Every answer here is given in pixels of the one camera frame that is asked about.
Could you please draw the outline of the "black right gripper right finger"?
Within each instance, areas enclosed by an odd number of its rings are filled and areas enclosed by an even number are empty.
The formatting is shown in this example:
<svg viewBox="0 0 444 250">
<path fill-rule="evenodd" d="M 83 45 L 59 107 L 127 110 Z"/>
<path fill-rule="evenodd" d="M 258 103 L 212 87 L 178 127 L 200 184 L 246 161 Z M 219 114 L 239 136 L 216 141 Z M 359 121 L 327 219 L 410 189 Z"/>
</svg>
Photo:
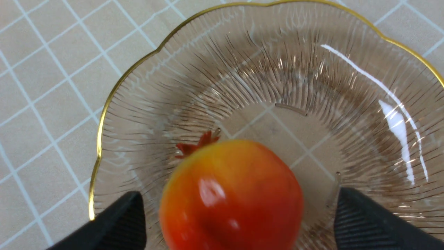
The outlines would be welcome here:
<svg viewBox="0 0 444 250">
<path fill-rule="evenodd" d="M 341 187 L 334 220 L 339 250 L 442 250 L 430 234 L 373 201 L 362 192 Z"/>
</svg>

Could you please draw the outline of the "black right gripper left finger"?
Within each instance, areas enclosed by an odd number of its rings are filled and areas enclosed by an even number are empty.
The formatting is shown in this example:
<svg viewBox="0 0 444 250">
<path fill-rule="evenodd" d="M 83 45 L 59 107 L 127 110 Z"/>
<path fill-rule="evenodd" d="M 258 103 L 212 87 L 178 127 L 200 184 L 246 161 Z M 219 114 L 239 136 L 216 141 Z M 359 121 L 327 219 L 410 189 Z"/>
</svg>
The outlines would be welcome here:
<svg viewBox="0 0 444 250">
<path fill-rule="evenodd" d="M 144 250 L 146 242 L 143 198 L 140 192 L 129 191 L 49 249 Z"/>
</svg>

